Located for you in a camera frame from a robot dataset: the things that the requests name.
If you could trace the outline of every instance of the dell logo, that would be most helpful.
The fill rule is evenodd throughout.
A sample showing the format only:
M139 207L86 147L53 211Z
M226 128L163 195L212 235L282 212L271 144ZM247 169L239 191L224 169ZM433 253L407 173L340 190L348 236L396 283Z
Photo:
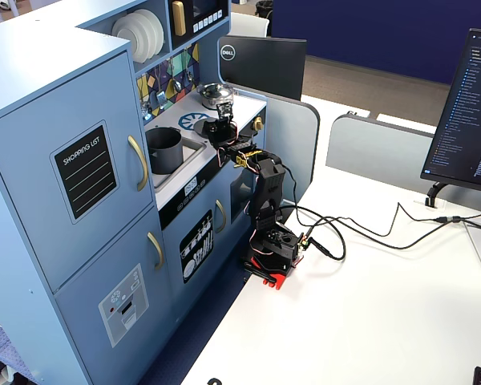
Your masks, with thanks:
M223 46L220 53L221 58L223 58L224 60L230 61L235 59L235 48L230 45Z

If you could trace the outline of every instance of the gold door handle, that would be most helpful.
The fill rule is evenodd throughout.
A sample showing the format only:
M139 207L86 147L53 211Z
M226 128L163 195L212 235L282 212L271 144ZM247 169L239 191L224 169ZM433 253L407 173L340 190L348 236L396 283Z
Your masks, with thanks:
M141 191L148 182L148 164L146 163L146 158L144 158L141 147L139 147L132 135L128 136L128 143L135 150L137 156L139 157L139 160L141 161L141 164L143 165L143 179L137 184L137 191Z
M152 244L155 246L157 249L157 253L159 253L160 256L160 262L158 265L155 265L155 270L158 270L162 267L164 264L164 253L162 253L162 249L160 248L159 242L157 242L155 236L151 233L148 232L148 239L152 242Z
M219 207L221 214L223 214L223 224L219 229L216 230L216 233L220 233L221 231L223 231L224 227L226 226L226 213L224 212L224 207L221 204L221 202L219 202L219 199L216 199L216 206Z
M173 2L173 22L175 24L175 35L185 35L185 11L184 4L182 2Z

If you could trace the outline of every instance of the gray carpet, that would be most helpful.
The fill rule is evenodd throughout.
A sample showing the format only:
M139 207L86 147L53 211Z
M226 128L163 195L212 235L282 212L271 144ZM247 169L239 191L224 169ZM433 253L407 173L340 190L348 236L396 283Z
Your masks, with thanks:
M232 12L237 12L238 14L251 14L254 15L257 12L257 0L248 0L247 4L232 4Z
M303 94L436 126L449 86L308 57Z

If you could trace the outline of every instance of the robotic arm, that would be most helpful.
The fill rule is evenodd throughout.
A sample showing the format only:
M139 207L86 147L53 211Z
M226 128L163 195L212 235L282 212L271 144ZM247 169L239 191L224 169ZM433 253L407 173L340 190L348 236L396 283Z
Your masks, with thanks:
M250 273L264 278L264 283L279 290L289 271L301 258L303 234L297 237L278 222L285 169L281 159L240 138L232 118L230 102L217 105L219 119L204 123L204 133L217 150L220 164L232 160L257 175L257 185L249 202L249 216L254 228L249 243L254 255L245 261Z

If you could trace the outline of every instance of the monitor screen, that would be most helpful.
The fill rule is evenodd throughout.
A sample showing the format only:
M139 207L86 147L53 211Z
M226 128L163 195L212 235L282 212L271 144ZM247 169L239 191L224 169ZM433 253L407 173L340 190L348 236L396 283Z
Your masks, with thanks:
M481 30L471 30L423 179L481 190Z
M225 82L301 100L306 40L224 36L219 48Z

